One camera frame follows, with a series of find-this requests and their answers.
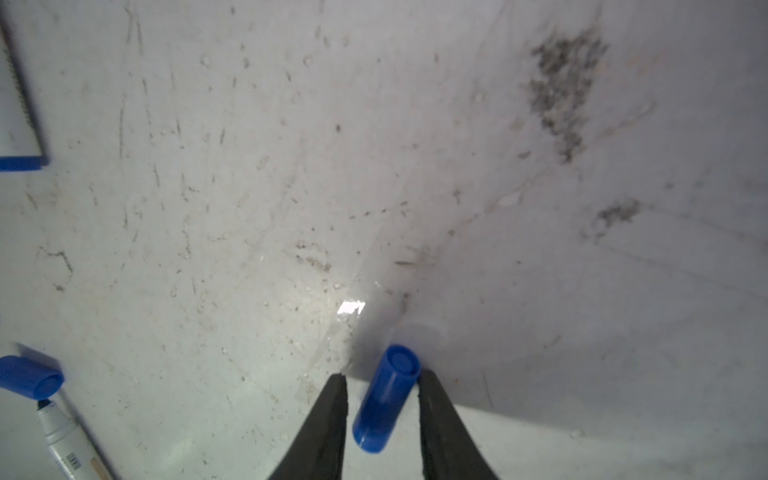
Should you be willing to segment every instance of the blue cylindrical object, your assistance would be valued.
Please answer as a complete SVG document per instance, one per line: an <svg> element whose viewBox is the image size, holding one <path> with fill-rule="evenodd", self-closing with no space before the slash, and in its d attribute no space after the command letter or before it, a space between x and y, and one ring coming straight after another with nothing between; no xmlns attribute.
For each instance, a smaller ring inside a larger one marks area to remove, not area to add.
<svg viewBox="0 0 768 480"><path fill-rule="evenodd" d="M421 372L419 358L404 346L390 345L384 352L352 425L352 434L361 449L368 453L384 449Z"/></svg>
<svg viewBox="0 0 768 480"><path fill-rule="evenodd" d="M30 359L8 355L0 358L0 387L33 400L45 400L64 383L58 370Z"/></svg>

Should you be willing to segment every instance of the barcode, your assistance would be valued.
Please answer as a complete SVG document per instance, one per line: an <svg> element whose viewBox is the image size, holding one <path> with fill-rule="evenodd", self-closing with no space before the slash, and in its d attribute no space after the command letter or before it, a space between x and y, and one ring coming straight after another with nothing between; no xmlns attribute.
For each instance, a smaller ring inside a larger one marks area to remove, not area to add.
<svg viewBox="0 0 768 480"><path fill-rule="evenodd" d="M72 467L72 470L77 470L80 468L80 460L78 460L78 457L74 456L74 453L70 453L67 455L67 461L69 462L69 465Z"/></svg>

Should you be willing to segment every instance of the blue marker cap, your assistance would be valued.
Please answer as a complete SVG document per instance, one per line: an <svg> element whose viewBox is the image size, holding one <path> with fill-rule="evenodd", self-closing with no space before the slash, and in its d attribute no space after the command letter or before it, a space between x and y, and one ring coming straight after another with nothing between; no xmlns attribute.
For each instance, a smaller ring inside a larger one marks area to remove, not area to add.
<svg viewBox="0 0 768 480"><path fill-rule="evenodd" d="M45 400L58 392L64 376L30 359L8 355L0 358L0 387L33 400Z"/></svg>
<svg viewBox="0 0 768 480"><path fill-rule="evenodd" d="M421 372L419 358L404 346L390 345L384 352L352 425L352 434L361 449L368 453L384 449Z"/></svg>

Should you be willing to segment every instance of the blue edge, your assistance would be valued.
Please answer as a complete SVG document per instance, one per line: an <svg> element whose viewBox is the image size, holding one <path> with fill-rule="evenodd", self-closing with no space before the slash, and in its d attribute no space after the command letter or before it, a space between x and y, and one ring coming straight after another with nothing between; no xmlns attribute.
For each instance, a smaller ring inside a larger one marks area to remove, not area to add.
<svg viewBox="0 0 768 480"><path fill-rule="evenodd" d="M43 157L0 157L0 172L40 170Z"/></svg>

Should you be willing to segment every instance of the blue strip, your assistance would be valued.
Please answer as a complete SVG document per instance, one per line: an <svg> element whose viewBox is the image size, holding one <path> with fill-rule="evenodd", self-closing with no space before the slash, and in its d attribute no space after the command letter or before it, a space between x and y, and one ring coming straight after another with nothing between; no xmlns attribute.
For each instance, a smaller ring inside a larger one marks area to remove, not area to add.
<svg viewBox="0 0 768 480"><path fill-rule="evenodd" d="M40 170L43 157L0 157L0 172Z"/></svg>

